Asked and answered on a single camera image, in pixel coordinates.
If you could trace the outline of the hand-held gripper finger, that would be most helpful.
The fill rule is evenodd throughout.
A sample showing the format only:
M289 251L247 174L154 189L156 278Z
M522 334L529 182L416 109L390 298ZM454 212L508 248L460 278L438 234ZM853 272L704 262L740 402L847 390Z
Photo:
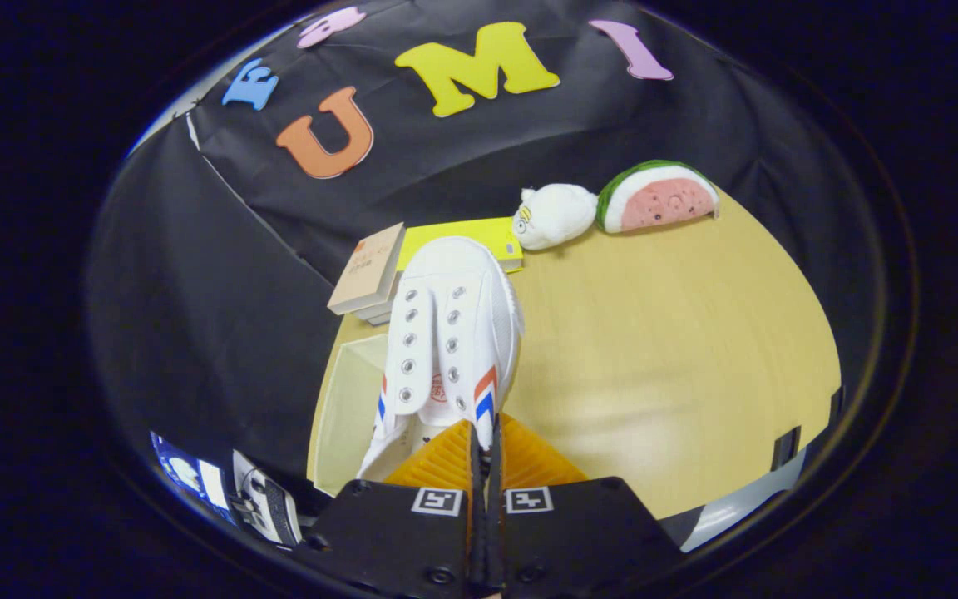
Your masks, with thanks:
M480 474L472 426L457 422L387 477L343 485L300 564L351 597L467 598L486 557Z
M590 478L517 418L496 431L487 565L506 598L613 598L684 554L619 477Z

